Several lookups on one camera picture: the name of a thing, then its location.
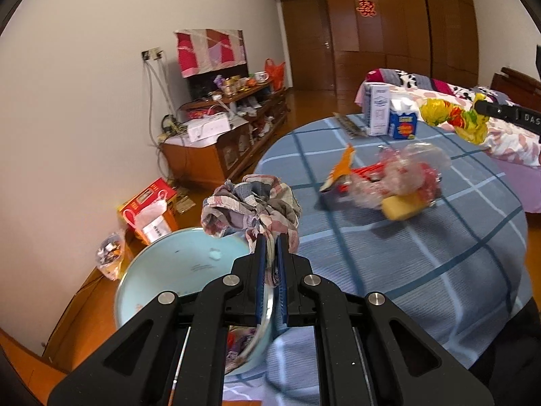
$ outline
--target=red plastic bag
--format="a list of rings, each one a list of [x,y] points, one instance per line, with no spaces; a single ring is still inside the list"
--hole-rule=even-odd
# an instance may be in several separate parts
[[[278,91],[283,87],[283,73],[286,68],[286,63],[280,65],[274,64],[274,61],[270,58],[267,58],[265,61],[265,71],[269,75],[269,79],[272,82],[272,87],[274,91]]]

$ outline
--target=red chinese character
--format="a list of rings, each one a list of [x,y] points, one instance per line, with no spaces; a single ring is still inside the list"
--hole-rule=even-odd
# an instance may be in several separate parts
[[[375,11],[375,3],[368,0],[359,0],[359,7],[357,8],[357,11],[359,11],[364,17],[375,17],[377,15]]]

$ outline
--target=blue plaid tablecloth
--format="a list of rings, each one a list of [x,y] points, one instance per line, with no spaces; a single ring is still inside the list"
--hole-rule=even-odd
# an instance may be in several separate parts
[[[334,119],[323,119],[277,141],[256,173],[281,177],[294,190],[302,207],[298,254],[314,273],[346,292],[385,293],[470,367],[532,297],[526,218],[505,174],[478,147],[425,123],[417,140],[442,148],[452,168],[443,172],[442,198],[406,222],[332,194],[322,199],[319,187],[348,142],[359,167],[378,161],[378,146],[411,141],[350,140]],[[278,334],[266,370],[226,378],[225,400],[263,399],[264,392],[265,405],[318,404],[313,329],[281,325]]]

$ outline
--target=light blue bucket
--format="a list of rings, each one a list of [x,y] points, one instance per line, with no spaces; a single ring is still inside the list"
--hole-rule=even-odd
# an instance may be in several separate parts
[[[115,297],[115,322],[120,328],[139,309],[163,291],[179,296],[203,290],[210,281],[231,272],[233,261],[250,253],[245,239],[230,235],[213,238],[201,227],[178,230],[146,247],[122,278]],[[230,375],[259,365],[271,341],[273,289],[264,289],[263,319],[242,356],[246,363]]]

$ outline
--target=wooden headboard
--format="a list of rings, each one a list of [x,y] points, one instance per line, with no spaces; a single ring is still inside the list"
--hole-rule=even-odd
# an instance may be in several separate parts
[[[541,111],[541,82],[507,67],[503,67],[501,72],[503,74],[494,74],[491,89],[507,94],[523,107]]]

